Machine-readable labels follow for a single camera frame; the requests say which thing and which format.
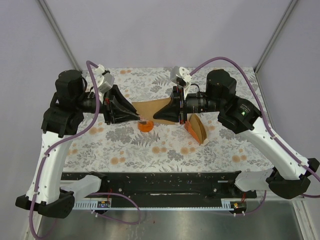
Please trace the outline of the brown paper coffee filter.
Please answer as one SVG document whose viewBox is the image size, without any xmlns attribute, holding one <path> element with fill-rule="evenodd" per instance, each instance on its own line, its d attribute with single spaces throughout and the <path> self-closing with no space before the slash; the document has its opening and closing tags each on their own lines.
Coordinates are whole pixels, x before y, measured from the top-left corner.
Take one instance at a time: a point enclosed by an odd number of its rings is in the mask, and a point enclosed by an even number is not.
<svg viewBox="0 0 320 240">
<path fill-rule="evenodd" d="M 168 97 L 151 101 L 132 102 L 132 105 L 136 109 L 138 115 L 145 120 L 152 121 L 157 124 L 175 125 L 175 122 L 172 121 L 153 118 L 154 114 L 169 104 L 170 101 L 171 99 Z"/>
</svg>

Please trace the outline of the orange glass carafe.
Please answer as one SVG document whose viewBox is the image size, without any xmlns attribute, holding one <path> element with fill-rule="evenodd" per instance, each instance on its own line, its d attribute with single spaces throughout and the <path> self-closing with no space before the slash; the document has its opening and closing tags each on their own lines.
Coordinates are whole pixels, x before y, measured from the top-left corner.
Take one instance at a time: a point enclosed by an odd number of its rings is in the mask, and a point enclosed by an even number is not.
<svg viewBox="0 0 320 240">
<path fill-rule="evenodd" d="M 139 121 L 137 127 L 141 132 L 148 133 L 154 128 L 154 122 L 151 120 Z"/>
</svg>

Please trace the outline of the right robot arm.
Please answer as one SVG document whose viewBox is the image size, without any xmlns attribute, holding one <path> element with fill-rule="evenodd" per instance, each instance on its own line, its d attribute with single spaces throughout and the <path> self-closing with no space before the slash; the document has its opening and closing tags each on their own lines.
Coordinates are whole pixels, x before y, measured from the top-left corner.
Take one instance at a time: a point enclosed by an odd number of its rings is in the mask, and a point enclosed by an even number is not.
<svg viewBox="0 0 320 240">
<path fill-rule="evenodd" d="M 251 101 L 236 95 L 237 81 L 223 70 L 207 74 L 205 91 L 188 93 L 189 83 L 182 73 L 172 74 L 176 85 L 170 101 L 153 115 L 155 120 L 184 124 L 188 114 L 217 112 L 223 127 L 253 144 L 272 164 L 265 171 L 240 172 L 228 184 L 228 194 L 239 198 L 248 191 L 272 191 L 283 199 L 302 196 L 308 190 L 309 177 L 320 163 L 297 153 L 276 135 L 264 115 Z"/>
</svg>

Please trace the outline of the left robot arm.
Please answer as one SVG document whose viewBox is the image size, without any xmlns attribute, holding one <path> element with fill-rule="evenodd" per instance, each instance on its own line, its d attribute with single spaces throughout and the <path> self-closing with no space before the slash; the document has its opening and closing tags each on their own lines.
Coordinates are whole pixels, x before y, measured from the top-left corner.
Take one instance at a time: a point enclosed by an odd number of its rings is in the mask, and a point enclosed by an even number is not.
<svg viewBox="0 0 320 240">
<path fill-rule="evenodd" d="M 42 143 L 36 173 L 26 194 L 16 198 L 15 205 L 55 219 L 64 219 L 75 203 L 90 194 L 98 198 L 109 191 L 108 176 L 90 172 L 69 187 L 61 187 L 68 150 L 80 135 L 78 127 L 85 113 L 99 114 L 107 125 L 138 121 L 133 105 L 121 94 L 114 77 L 102 66 L 92 69 L 94 91 L 87 91 L 87 81 L 78 70 L 66 70 L 55 81 L 56 91 L 43 115 Z"/>
</svg>

